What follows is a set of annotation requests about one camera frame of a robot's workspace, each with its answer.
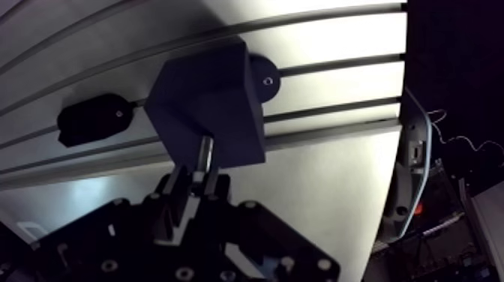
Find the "black mechanical part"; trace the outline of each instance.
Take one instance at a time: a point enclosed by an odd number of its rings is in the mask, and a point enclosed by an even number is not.
[[[133,120],[134,107],[134,103],[112,93],[68,106],[58,115],[58,140],[73,147],[125,131]]]
[[[250,69],[259,102],[265,103],[273,99],[281,85],[281,75],[277,66],[266,57],[250,55]]]
[[[25,257],[31,251],[20,237],[0,223],[0,281],[6,281],[14,272],[24,275]]]
[[[266,207],[231,205],[228,175],[199,196],[181,243],[171,244],[194,188],[189,178],[176,168],[141,204],[116,199],[34,243],[39,281],[267,281],[243,274],[224,253],[228,243],[268,281],[338,280],[338,263]]]

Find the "white panel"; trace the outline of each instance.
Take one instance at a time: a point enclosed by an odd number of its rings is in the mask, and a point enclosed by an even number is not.
[[[227,1],[203,0],[224,23],[239,23],[242,19],[254,20],[257,14],[262,17],[274,17],[284,14],[295,14],[306,11],[317,11],[331,8],[355,7],[359,5],[377,5],[404,3],[406,0],[253,0]]]
[[[339,281],[360,281],[383,213],[399,133],[270,151],[267,163],[226,171],[232,202],[260,201],[340,263]],[[140,201],[164,173],[164,168],[137,170],[2,191],[0,214],[53,231],[116,197]],[[23,234],[18,226],[9,227]]]
[[[398,117],[399,106],[377,106],[367,109],[354,109],[350,111],[337,112],[324,115],[321,118],[297,118],[295,122],[286,124],[265,126],[266,132],[278,134],[282,131],[298,132],[309,129],[310,126],[316,128],[326,128],[330,126],[350,125],[355,122],[372,122],[379,119],[394,119]],[[85,145],[78,145],[71,148],[64,147],[58,141],[59,132],[45,134],[38,138],[30,139],[16,145],[12,145],[4,150],[0,150],[0,170],[11,167],[18,167],[23,164],[30,164],[37,161],[44,161],[50,158],[65,156],[77,152],[84,152],[91,149],[102,148],[119,143],[126,143],[134,140],[141,140],[148,137],[156,137],[154,128],[149,118],[143,111],[138,109],[130,127],[121,133],[111,136],[105,140],[91,142]]]
[[[120,0],[35,0],[0,25],[0,66],[50,35]]]
[[[276,121],[265,124],[264,131],[266,136],[275,136],[302,131],[314,131],[334,126],[372,122],[380,119],[393,119],[399,116],[400,106],[399,103],[396,103],[386,106],[375,106],[372,108],[314,115],[307,118]]]
[[[167,16],[171,1],[148,3],[151,5],[139,5],[67,37],[0,76],[0,105],[6,107],[43,87],[110,59],[191,33],[185,28],[171,28],[167,32],[166,26],[191,26],[191,30],[215,26],[211,20],[202,20],[194,23],[194,27],[187,22],[193,19],[185,16],[187,11],[178,16]],[[242,37],[252,53],[269,57],[279,68],[402,53],[406,44],[406,14],[319,20],[267,28]]]
[[[472,198],[479,226],[484,233],[500,280],[504,279],[504,182]]]
[[[241,37],[251,52],[279,68],[404,53],[406,13],[349,16],[252,31]]]
[[[93,76],[9,112],[0,117],[0,144],[55,125],[63,107],[100,93],[117,93],[128,101],[146,98],[170,54],[173,53],[157,55]],[[264,114],[269,116],[401,96],[403,76],[403,62],[288,76],[282,79],[277,96],[263,105]]]

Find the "wire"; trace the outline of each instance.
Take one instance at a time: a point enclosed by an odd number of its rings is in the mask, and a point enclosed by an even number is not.
[[[486,140],[484,141],[480,146],[478,146],[478,148],[476,148],[473,144],[473,141],[471,141],[471,139],[469,139],[468,137],[466,136],[455,136],[455,137],[452,137],[448,140],[444,140],[443,139],[443,135],[441,134],[441,130],[440,128],[437,126],[437,123],[441,122],[442,120],[444,120],[446,118],[446,116],[448,115],[448,113],[446,112],[446,110],[444,109],[436,109],[434,111],[431,111],[431,112],[428,112],[427,114],[428,115],[434,115],[434,114],[438,114],[438,113],[442,113],[442,116],[440,118],[438,118],[436,121],[432,121],[432,127],[437,131],[437,135],[439,136],[439,142],[443,145],[447,144],[447,143],[450,143],[451,141],[455,141],[455,140],[466,140],[467,143],[469,143],[469,146],[471,147],[471,149],[474,151],[474,152],[478,152],[479,150],[481,150],[485,145],[487,144],[493,144],[497,147],[500,148],[500,151],[502,152],[502,156],[504,157],[504,148],[498,143],[498,142],[495,142],[495,141],[492,141],[492,140]],[[504,167],[504,161],[499,165],[499,167]]]

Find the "hole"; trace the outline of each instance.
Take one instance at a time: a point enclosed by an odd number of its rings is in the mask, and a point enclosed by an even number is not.
[[[406,215],[408,213],[408,209],[406,207],[403,207],[403,206],[398,206],[396,209],[395,209],[395,212],[397,212],[398,215]]]
[[[234,271],[225,270],[220,273],[220,279],[225,282],[233,282],[236,279]]]
[[[270,86],[271,84],[273,84],[273,79],[268,76],[262,80],[262,84],[264,84],[265,86]]]
[[[175,277],[180,281],[191,281],[194,277],[194,270],[188,267],[181,267],[175,271]]]
[[[114,272],[119,268],[119,264],[114,259],[107,259],[101,263],[101,270],[105,273]]]

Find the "dark background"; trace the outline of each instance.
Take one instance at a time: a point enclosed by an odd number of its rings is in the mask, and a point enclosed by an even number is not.
[[[405,85],[426,111],[447,111],[438,124],[443,138],[504,144],[504,1],[411,0],[407,10]],[[495,145],[476,153],[463,140],[441,145],[433,129],[433,157],[473,195],[504,180]]]

